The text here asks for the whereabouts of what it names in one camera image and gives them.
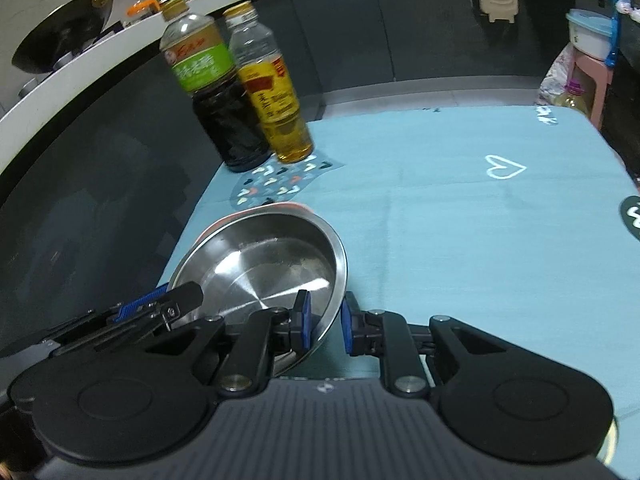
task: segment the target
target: white container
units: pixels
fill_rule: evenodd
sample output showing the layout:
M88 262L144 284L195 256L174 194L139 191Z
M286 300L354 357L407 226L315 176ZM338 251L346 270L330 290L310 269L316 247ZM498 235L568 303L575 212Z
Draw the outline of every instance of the white container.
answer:
M571 9L569 21L571 43L587 56L604 61L609 55L611 19L590 10Z

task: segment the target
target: dark liquid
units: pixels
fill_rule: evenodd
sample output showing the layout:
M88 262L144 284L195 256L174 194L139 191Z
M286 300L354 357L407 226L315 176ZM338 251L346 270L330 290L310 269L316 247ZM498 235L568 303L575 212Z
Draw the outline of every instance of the dark liquid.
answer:
M271 155L249 94L235 72L198 90L193 111L231 171L252 170Z

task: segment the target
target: blue lid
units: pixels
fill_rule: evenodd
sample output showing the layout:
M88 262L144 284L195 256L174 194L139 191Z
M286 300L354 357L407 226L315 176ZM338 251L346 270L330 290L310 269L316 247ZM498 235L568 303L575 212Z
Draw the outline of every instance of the blue lid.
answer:
M611 18L607 18L597 12L590 10L571 9L566 18L576 25L580 25L591 32L602 34L603 36L611 36Z

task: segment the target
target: pink stool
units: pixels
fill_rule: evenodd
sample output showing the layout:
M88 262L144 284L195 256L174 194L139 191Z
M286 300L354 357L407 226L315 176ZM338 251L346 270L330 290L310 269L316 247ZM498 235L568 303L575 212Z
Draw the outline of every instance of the pink stool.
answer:
M599 131L602 126L602 109L604 98L607 95L607 86L611 84L613 70L607 67L603 61L593 59L574 47L574 61L569 66L567 81L571 81L574 68L578 67L596 83L596 91L593 96L593 108L591 108L591 124Z

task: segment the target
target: yellow label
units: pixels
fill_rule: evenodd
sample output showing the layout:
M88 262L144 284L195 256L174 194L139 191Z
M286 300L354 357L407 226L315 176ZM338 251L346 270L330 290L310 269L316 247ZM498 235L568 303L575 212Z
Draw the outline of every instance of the yellow label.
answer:
M243 66L238 76L263 123L280 121L300 108L282 56Z

